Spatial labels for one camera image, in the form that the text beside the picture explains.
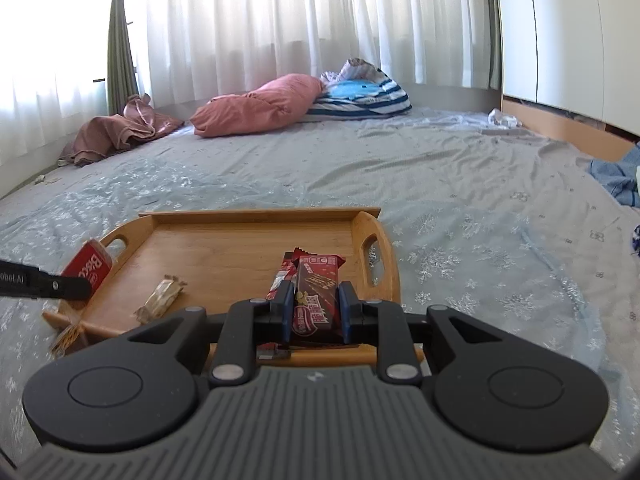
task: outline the white cloth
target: white cloth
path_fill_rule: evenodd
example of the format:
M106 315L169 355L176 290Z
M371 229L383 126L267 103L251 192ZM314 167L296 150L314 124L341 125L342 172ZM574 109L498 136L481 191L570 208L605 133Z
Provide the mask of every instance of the white cloth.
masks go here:
M106 113L111 0L0 0L0 165Z
M488 0L137 0L136 11L141 91L156 107L355 56L400 83L488 86Z

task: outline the clear plastic wrapper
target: clear plastic wrapper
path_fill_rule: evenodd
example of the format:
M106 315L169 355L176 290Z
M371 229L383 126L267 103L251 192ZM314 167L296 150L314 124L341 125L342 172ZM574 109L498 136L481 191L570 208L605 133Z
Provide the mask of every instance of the clear plastic wrapper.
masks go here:
M424 200L357 203L302 186L247 184L146 161L122 166L117 176L57 196L0 226L0 258L60 272L83 241L100 239L141 211L353 205L382 207L407 311L449 304L596 370L611 402L593 447L613 466L628 461L637 447L638 398L624 371L606 355L597 309L545 253L526 218ZM379 275L375 245L369 262ZM0 446L17 463L38 445L20 396L27 379L52 359L49 346L56 333L40 313L56 307L55 301L0 299Z

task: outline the pink comforter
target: pink comforter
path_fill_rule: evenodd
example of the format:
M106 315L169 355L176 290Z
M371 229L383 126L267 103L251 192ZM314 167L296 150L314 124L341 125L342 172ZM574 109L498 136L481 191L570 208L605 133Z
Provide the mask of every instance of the pink comforter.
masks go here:
M184 124L168 115L157 113L150 105L149 95L129 98L123 114L94 117L83 124L76 140L62 151L62 158L84 166L117 152L159 139Z

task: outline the tray handle hole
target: tray handle hole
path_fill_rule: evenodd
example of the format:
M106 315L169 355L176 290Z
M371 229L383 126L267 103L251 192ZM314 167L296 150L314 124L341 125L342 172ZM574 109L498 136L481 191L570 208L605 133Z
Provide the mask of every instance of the tray handle hole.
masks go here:
M114 238L113 242L105 247L109 256L113 258L113 261L118 259L118 256L127 248L127 241L124 238Z
M377 286L385 275L385 264L382 261L380 244L376 235L371 235L364 241L362 250L367 269L367 283L370 286Z

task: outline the white cabinet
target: white cabinet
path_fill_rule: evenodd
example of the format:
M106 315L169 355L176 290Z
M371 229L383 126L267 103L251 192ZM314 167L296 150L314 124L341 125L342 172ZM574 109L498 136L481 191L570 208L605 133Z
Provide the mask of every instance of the white cabinet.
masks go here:
M604 64L598 0L533 0L537 102L602 118Z
M640 135L640 0L598 0L604 40L603 120Z
M538 62L533 0L500 0L504 94L536 101Z

